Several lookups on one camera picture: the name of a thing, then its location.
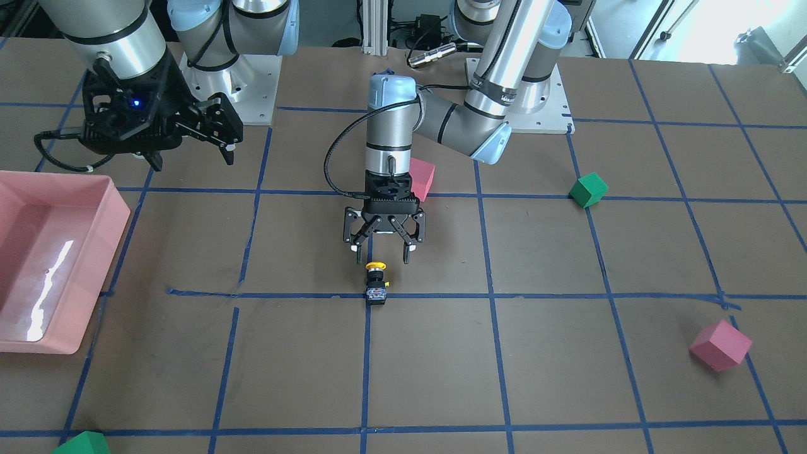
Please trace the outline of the pink foam cube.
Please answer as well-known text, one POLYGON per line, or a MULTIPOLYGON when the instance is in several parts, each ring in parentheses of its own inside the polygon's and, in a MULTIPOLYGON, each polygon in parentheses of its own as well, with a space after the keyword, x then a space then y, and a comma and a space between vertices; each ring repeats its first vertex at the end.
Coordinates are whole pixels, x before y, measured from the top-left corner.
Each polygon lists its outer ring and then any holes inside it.
POLYGON ((753 341, 731 323, 721 320, 704 327, 689 351, 712 370, 721 373, 743 362, 753 341))
POLYGON ((412 179, 411 189, 421 203, 426 201, 433 184, 436 166, 433 163, 410 158, 409 175, 412 179))

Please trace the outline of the green foam cube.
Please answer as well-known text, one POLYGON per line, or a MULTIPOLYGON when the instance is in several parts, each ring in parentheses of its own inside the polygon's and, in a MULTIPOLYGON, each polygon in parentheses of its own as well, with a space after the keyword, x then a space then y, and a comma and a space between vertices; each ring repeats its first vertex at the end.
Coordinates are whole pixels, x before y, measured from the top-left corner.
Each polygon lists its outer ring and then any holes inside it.
POLYGON ((84 431, 52 450, 53 454, 110 454, 110 447, 101 432, 84 431))
POLYGON ((593 172, 583 175, 574 182, 569 196, 581 209, 594 205, 607 194, 609 186, 599 173, 593 172))

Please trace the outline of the pink plastic bin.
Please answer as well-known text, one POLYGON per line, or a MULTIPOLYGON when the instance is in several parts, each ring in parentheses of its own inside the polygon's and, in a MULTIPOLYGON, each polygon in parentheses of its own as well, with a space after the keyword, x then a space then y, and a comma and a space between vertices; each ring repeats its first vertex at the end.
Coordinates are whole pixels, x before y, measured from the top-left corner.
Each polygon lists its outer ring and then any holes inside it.
POLYGON ((73 354, 130 209, 106 175, 1 172, 1 351, 73 354))

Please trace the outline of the aluminium frame post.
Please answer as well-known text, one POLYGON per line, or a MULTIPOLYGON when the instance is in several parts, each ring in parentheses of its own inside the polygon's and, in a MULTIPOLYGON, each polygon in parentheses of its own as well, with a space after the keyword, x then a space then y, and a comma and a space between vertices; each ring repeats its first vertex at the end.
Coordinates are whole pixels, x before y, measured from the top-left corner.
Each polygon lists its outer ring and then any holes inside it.
POLYGON ((386 57, 389 46, 391 2, 382 0, 360 1, 361 52, 386 57))

